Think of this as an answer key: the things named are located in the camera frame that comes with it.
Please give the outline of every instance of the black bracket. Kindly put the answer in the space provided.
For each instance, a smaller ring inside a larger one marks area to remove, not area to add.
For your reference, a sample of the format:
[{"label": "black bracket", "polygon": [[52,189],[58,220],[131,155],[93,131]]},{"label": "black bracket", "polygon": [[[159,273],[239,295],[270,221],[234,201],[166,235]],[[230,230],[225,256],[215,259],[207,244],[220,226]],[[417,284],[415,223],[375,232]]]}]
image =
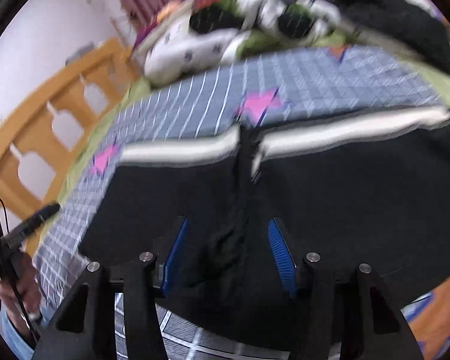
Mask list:
[{"label": "black bracket", "polygon": [[344,296],[344,334],[340,360],[423,360],[419,345],[387,286],[368,264],[358,265],[344,280],[317,253],[304,258],[305,280],[312,276],[307,300],[298,295],[298,309],[307,315],[298,324],[298,342],[290,360],[326,360],[332,343],[334,300]]},{"label": "black bracket", "polygon": [[88,264],[55,312],[33,359],[116,360],[114,301],[122,292],[128,357],[167,360],[155,298],[173,285],[174,257],[186,223],[179,217],[154,252],[111,268]]}]

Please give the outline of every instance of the metal screw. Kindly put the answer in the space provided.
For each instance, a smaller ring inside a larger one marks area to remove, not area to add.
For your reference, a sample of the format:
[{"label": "metal screw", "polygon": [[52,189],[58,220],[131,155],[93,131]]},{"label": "metal screw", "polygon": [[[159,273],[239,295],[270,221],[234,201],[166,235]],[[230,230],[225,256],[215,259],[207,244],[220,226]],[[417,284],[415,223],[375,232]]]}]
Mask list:
[{"label": "metal screw", "polygon": [[307,260],[311,263],[316,263],[320,261],[320,255],[318,253],[315,253],[311,251],[310,253],[307,253]]},{"label": "metal screw", "polygon": [[140,261],[144,263],[150,261],[154,257],[154,254],[150,251],[145,251],[140,255]]},{"label": "metal screw", "polygon": [[368,264],[360,264],[358,268],[360,269],[361,272],[365,274],[369,274],[372,271],[372,267],[369,266]]},{"label": "metal screw", "polygon": [[95,272],[98,268],[100,268],[100,264],[96,261],[91,262],[90,264],[87,265],[87,269],[90,272]]}]

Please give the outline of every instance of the blue part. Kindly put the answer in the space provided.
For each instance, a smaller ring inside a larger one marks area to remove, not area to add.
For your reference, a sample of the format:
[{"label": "blue part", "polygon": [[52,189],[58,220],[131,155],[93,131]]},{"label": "blue part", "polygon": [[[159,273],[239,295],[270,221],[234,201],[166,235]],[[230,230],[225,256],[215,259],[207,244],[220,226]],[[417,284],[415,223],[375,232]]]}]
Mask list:
[{"label": "blue part", "polygon": [[417,301],[416,307],[413,310],[413,312],[411,312],[410,314],[405,316],[405,320],[407,321],[407,323],[410,323],[411,321],[413,321],[423,311],[423,309],[425,309],[425,307],[430,304],[430,302],[433,300],[433,298],[434,298],[433,292],[430,292],[426,298]]},{"label": "blue part", "polygon": [[165,261],[165,264],[163,265],[164,271],[165,271],[165,275],[164,275],[165,277],[163,279],[162,291],[165,294],[173,286],[175,273],[176,273],[176,267],[177,267],[177,262],[174,260],[174,258],[177,255],[177,251],[180,247],[180,243],[183,240],[186,228],[187,228],[187,219],[184,219],[183,223],[182,223],[182,227],[180,228],[180,231],[178,232],[178,235],[176,236],[175,242],[173,243],[172,249],[170,250],[170,253],[168,254],[167,260]]},{"label": "blue part", "polygon": [[268,223],[268,242],[282,280],[282,286],[291,298],[296,298],[295,263],[282,233],[273,219]]}]

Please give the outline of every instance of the gray grid blanket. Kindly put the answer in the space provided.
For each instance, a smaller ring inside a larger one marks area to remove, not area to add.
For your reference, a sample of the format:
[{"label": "gray grid blanket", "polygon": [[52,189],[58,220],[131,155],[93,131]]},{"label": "gray grid blanket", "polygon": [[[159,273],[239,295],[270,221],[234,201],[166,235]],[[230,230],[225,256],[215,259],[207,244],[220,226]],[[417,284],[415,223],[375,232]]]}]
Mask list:
[{"label": "gray grid blanket", "polygon": [[[267,111],[262,123],[364,107],[439,102],[437,93],[418,73],[406,70],[379,48],[354,46],[341,58],[325,48],[277,52],[209,70],[131,104],[116,117],[97,152],[113,143],[121,149],[144,140],[223,132],[246,92],[273,87],[279,88],[286,104]],[[51,309],[58,307],[89,262],[78,255],[77,247],[106,192],[118,157],[110,159],[103,175],[93,174],[89,164],[36,252],[38,282]],[[117,355],[126,359],[121,294],[116,296],[115,311]],[[287,358],[284,352],[218,337],[161,307],[157,311],[170,359]]]}]

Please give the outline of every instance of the black cloth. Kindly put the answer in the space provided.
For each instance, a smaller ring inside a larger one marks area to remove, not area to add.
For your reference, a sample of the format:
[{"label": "black cloth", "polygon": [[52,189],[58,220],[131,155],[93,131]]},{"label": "black cloth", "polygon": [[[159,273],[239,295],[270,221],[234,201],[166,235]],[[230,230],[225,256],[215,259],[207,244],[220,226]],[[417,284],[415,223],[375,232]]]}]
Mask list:
[{"label": "black cloth", "polygon": [[425,61],[450,75],[450,43],[445,26],[405,0],[335,0],[355,24],[404,42]]},{"label": "black cloth", "polygon": [[227,28],[240,30],[243,26],[243,21],[243,18],[232,15],[221,7],[212,4],[190,16],[190,28],[203,35]]},{"label": "black cloth", "polygon": [[[294,347],[297,313],[267,238],[274,216],[295,250],[318,252],[337,270],[369,263],[400,307],[450,275],[450,124],[270,159],[246,188],[250,169],[237,161],[119,166],[79,251],[107,266],[128,261],[186,216],[186,279],[158,303],[216,334],[276,350]],[[337,318],[334,341],[341,326]]]},{"label": "black cloth", "polygon": [[291,39],[302,39],[310,33],[314,22],[305,15],[283,13],[277,20],[277,27],[283,35]]}]

